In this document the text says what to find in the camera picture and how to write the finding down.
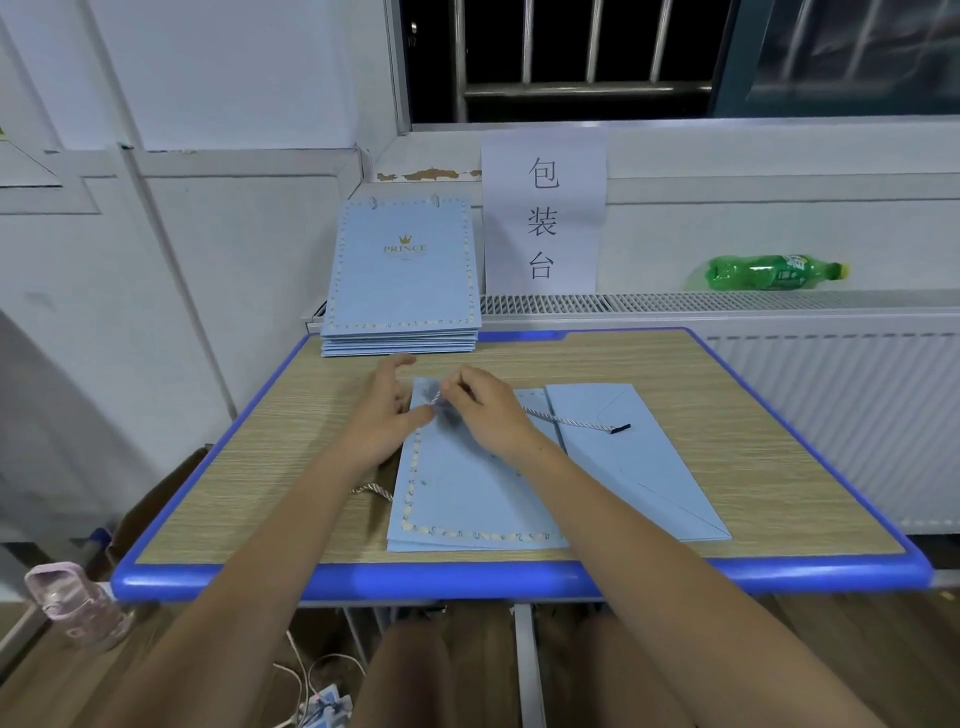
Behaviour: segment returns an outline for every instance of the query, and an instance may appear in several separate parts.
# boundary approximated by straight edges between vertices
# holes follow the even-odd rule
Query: radiator grille
[[[598,293],[580,296],[483,296],[480,299],[480,312],[484,316],[950,306],[960,306],[960,290]]]
[[[960,532],[960,336],[724,336],[708,343],[901,529]]]

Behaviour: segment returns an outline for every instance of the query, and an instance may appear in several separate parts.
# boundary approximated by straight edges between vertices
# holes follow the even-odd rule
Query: dotted border pattern
[[[460,209],[463,212],[463,233],[464,233],[464,262],[466,264],[467,272],[467,296],[468,296],[468,310],[469,316],[466,319],[432,319],[429,321],[406,321],[399,322],[396,324],[348,324],[338,325],[335,323],[336,319],[336,310],[337,310],[337,301],[340,296],[340,276],[344,270],[344,248],[346,246],[346,232],[347,232],[347,221],[349,219],[350,213],[353,212],[360,206],[367,206],[369,203],[365,202],[348,202],[344,205],[343,216],[340,219],[340,230],[337,233],[337,250],[334,254],[333,260],[333,278],[331,281],[332,291],[327,297],[326,302],[326,313],[324,315],[324,328],[332,331],[333,329],[338,329],[342,331],[350,329],[359,329],[359,328],[408,328],[408,327],[421,327],[421,326],[438,326],[441,324],[464,324],[470,326],[476,322],[476,298],[474,296],[476,292],[476,278],[473,273],[473,249],[470,245],[470,222],[469,216],[469,207],[467,202],[458,197],[442,197],[440,198],[441,204],[455,202],[460,204]],[[433,206],[433,203],[430,200],[393,200],[380,202],[377,201],[377,208],[385,205],[430,205]]]
[[[483,531],[470,531],[464,533],[462,530],[450,531],[442,526],[416,525],[411,521],[414,510],[414,494],[417,491],[417,468],[420,464],[420,436],[422,427],[414,433],[413,448],[414,454],[410,459],[410,470],[407,473],[407,488],[403,492],[403,511],[400,518],[400,527],[404,531],[417,531],[429,536],[448,536],[450,538],[469,538],[470,535],[477,541],[520,541],[530,543],[533,541],[549,541],[549,533],[485,533]],[[396,493],[394,494],[394,503],[396,504]]]

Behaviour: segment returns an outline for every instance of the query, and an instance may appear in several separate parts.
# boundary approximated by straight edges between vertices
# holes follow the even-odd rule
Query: paper sign
[[[487,293],[593,293],[607,202],[604,132],[489,132],[482,155]]]

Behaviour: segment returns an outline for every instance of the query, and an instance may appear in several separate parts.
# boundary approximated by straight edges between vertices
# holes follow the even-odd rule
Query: wooden tabletop
[[[158,530],[138,564],[220,564],[329,443],[376,365],[320,356],[311,337]],[[462,362],[515,387],[630,382],[733,538],[704,556],[903,553],[903,548],[684,330],[571,333],[560,341],[481,343],[422,355],[401,376],[444,376]],[[393,489],[396,460],[377,474]],[[568,560],[567,549],[389,553],[390,503],[351,496],[321,563]]]

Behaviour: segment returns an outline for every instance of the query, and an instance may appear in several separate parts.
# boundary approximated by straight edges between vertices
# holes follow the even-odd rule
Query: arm
[[[476,440],[531,483],[698,725],[882,725],[765,609],[533,427],[508,384],[463,367],[442,391]]]
[[[377,368],[343,432],[307,466],[108,703],[99,728],[243,725],[350,488],[432,407],[404,412],[395,355]]]

